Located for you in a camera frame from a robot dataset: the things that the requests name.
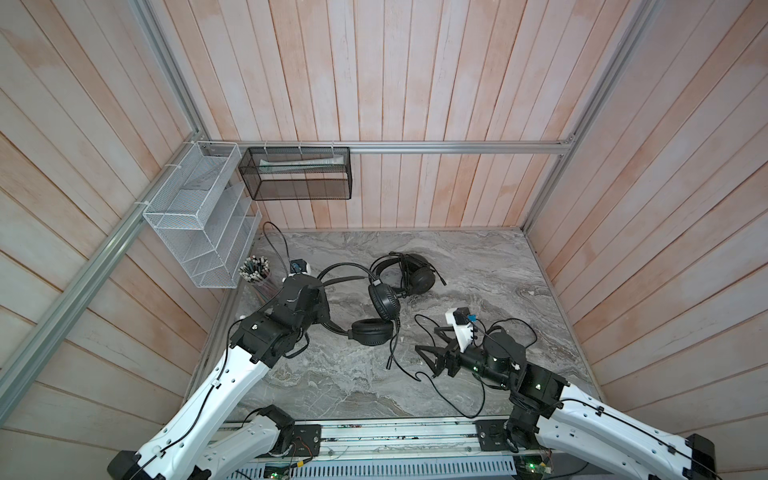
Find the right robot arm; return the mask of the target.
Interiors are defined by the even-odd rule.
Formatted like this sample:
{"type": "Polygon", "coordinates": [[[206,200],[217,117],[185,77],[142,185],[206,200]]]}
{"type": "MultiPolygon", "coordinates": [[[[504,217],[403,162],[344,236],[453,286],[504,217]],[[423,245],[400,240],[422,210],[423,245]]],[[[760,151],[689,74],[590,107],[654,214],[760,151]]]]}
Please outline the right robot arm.
{"type": "Polygon", "coordinates": [[[502,328],[482,341],[468,326],[435,331],[440,344],[416,352],[433,376],[465,369],[513,405],[498,442],[513,452],[555,450],[626,479],[716,479],[712,441],[681,437],[636,420],[527,359],[526,348],[502,328]]]}

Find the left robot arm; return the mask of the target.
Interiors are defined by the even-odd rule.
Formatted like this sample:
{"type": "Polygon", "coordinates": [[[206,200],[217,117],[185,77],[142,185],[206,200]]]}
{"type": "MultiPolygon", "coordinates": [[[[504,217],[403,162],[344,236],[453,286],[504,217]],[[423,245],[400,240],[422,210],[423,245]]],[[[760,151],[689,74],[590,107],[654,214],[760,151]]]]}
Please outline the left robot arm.
{"type": "Polygon", "coordinates": [[[221,359],[169,423],[139,450],[115,456],[110,477],[223,479],[258,456],[292,453],[295,421],[275,405],[227,437],[213,437],[244,395],[328,313],[320,280],[288,277],[274,298],[235,324],[221,359]]]}

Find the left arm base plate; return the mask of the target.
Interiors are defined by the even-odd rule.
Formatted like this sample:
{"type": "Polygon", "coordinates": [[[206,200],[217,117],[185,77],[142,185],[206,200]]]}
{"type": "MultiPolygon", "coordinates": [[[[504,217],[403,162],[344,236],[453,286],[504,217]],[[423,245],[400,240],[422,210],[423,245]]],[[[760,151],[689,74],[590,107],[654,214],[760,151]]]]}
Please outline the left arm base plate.
{"type": "Polygon", "coordinates": [[[275,446],[264,457],[314,458],[319,454],[322,438],[320,424],[302,424],[280,430],[275,446]]]}

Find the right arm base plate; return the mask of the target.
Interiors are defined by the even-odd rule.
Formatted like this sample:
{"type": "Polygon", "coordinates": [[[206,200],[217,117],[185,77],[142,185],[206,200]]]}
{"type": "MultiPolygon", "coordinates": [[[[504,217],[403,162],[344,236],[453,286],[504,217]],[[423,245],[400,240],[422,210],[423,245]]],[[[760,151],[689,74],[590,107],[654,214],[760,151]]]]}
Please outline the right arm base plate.
{"type": "Polygon", "coordinates": [[[485,419],[474,422],[480,449],[483,452],[509,451],[518,453],[517,431],[507,420],[485,419]]]}

